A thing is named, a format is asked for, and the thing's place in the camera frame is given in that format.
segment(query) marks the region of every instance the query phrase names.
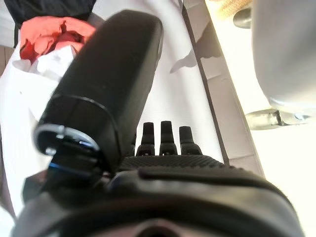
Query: white fabric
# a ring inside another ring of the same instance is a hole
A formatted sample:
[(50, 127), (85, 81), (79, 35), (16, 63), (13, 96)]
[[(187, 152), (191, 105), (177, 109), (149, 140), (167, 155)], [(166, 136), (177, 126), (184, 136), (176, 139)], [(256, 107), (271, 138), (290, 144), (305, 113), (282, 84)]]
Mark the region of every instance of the white fabric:
[[(188, 55), (192, 49), (178, 0), (98, 0), (93, 12), (107, 19), (123, 9), (134, 9), (156, 15), (164, 27), (162, 56), (137, 129), (137, 145), (140, 143), (143, 123), (152, 121), (155, 124), (156, 153), (158, 153), (160, 122), (170, 120), (178, 151), (180, 151), (179, 127), (187, 125), (191, 126), (194, 140), (199, 144), (203, 154), (222, 161), (212, 114), (198, 67), (181, 68), (172, 74), (169, 73), (172, 66)], [(43, 79), (40, 75), (27, 76), (26, 74), (29, 73), (13, 66), (13, 61), (19, 60), (18, 48), (19, 46), (0, 79), (3, 159), (12, 204), (17, 215), (23, 208), (21, 192), (24, 179), (47, 168), (50, 161), (50, 157), (39, 154), (33, 146), (32, 130), (37, 122), (34, 114), (37, 113), (30, 109), (30, 105), (36, 103), (34, 100), (30, 102), (25, 99), (25, 91), (32, 92), (35, 96), (30, 95), (30, 97), (42, 100), (43, 103), (47, 102), (48, 95), (52, 91), (42, 85), (49, 79)]]
[(17, 78), (17, 86), (37, 121), (75, 55), (73, 47), (68, 45), (39, 57), (32, 65), (25, 59), (12, 62), (17, 70), (26, 72)]

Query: gray object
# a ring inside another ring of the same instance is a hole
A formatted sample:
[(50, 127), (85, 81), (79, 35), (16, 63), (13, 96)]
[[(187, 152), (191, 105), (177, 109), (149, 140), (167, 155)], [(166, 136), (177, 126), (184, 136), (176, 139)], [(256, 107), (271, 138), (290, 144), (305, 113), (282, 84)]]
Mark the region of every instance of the gray object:
[(239, 28), (244, 29), (250, 29), (251, 28), (251, 8), (245, 8), (240, 11), (238, 11), (234, 18), (233, 23), (235, 26)]

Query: white bed sheet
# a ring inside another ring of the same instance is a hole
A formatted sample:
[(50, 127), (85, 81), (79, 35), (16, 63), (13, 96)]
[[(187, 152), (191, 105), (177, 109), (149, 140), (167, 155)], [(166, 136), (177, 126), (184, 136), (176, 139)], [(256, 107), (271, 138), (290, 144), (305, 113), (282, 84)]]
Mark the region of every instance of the white bed sheet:
[[(136, 145), (140, 144), (143, 123), (155, 124), (156, 154), (160, 144), (160, 122), (172, 121), (175, 143), (180, 151), (180, 126), (192, 128), (195, 142), (203, 154), (223, 161), (212, 114), (197, 66), (170, 73), (172, 66), (184, 58), (192, 44), (182, 18), (178, 0), (98, 0), (93, 12), (103, 19), (123, 9), (134, 9), (156, 15), (164, 27), (163, 50), (152, 90), (146, 102), (139, 126)], [(19, 80), (25, 75), (12, 66), (19, 59), (19, 47), (14, 51), (0, 79), (0, 124), (3, 160), (13, 208), (18, 215), (23, 208), (24, 179), (45, 169), (50, 157), (39, 154), (32, 144), (36, 124), (27, 103), (19, 91)]]

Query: red cloth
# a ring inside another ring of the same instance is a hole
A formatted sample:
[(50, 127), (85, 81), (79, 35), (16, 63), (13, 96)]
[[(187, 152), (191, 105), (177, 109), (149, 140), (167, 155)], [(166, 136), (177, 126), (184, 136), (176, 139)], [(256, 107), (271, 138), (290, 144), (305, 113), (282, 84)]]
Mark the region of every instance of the red cloth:
[(33, 63), (38, 57), (67, 45), (78, 52), (94, 31), (87, 22), (71, 17), (34, 17), (22, 24), (20, 57)]

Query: white surface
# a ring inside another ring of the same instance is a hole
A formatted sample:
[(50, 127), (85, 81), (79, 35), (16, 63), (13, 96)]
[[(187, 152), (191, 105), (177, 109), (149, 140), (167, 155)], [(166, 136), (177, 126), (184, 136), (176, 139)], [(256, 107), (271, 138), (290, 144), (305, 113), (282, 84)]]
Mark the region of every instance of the white surface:
[(10, 214), (0, 206), (0, 236), (9, 237), (14, 222)]
[[(175, 143), (179, 147), (179, 126), (191, 126), (194, 140), (205, 155), (222, 161), (222, 154), (197, 66), (181, 68), (170, 74), (171, 67), (192, 49), (178, 0), (116, 0), (95, 4), (93, 12), (106, 19), (123, 9), (136, 9), (158, 16), (164, 27), (163, 50), (154, 84), (138, 126), (137, 144), (140, 143), (144, 122), (155, 123), (156, 153), (159, 151), (160, 122), (173, 123)], [(23, 208), (21, 191), (24, 179), (47, 167), (50, 157), (39, 154), (32, 144), (32, 129), (36, 120), (20, 93), (20, 81), (25, 73), (16, 70), (12, 61), (19, 59), (14, 51), (0, 79), (0, 123), (3, 159), (13, 207), (18, 215)], [(34, 94), (40, 93), (34, 86)]]
[[(206, 4), (244, 113), (269, 108), (254, 71), (251, 30), (235, 27), (233, 17), (219, 20), (216, 3)], [(306, 237), (316, 236), (315, 134), (315, 124), (251, 132), (267, 180), (288, 196)]]
[(179, 127), (187, 125), (191, 126), (194, 141), (200, 146), (203, 154), (222, 161), (198, 66), (183, 67), (172, 74), (169, 73), (172, 66), (179, 59), (187, 56), (192, 49), (178, 0), (99, 0), (94, 5), (93, 12), (106, 19), (123, 9), (153, 14), (162, 21), (164, 29), (162, 55), (137, 129), (137, 145), (141, 140), (142, 124), (151, 121), (155, 124), (157, 154), (160, 145), (160, 122), (170, 120), (178, 151), (180, 151)]
[(0, 45), (14, 45), (14, 21), (3, 0), (0, 0)]

